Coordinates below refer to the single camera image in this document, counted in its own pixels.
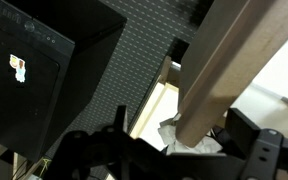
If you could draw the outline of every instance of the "sticker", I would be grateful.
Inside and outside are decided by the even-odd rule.
[[[15,78],[17,81],[24,83],[25,82],[25,61],[12,55],[10,57],[10,65],[12,68],[16,69]]]

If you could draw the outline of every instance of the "wooden board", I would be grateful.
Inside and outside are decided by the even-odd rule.
[[[288,39],[288,1],[214,1],[182,59],[176,137],[194,147]]]

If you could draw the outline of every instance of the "perforated metal panel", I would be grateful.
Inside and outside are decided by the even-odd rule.
[[[190,42],[199,23],[194,22],[199,17],[193,16],[199,14],[198,0],[101,1],[128,22],[93,99],[66,132],[85,130],[91,134],[112,123],[119,104],[128,106],[129,121],[133,121],[173,39]],[[61,138],[47,156],[53,157]],[[104,179],[107,172],[96,168],[92,174]]]

